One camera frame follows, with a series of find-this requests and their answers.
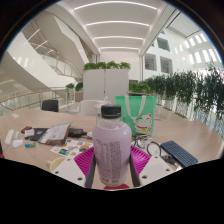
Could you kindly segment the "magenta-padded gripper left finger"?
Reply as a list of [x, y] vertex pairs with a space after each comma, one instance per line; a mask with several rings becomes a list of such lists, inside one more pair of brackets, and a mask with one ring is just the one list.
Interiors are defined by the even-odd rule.
[[72, 157], [60, 157], [51, 162], [51, 172], [76, 185], [91, 188], [95, 174], [94, 148]]

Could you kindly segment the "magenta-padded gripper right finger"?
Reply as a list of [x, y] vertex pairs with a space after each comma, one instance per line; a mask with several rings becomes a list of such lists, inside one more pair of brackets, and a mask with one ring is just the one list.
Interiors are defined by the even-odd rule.
[[173, 169], [160, 157], [150, 156], [132, 146], [130, 171], [134, 187], [142, 187], [173, 173]]

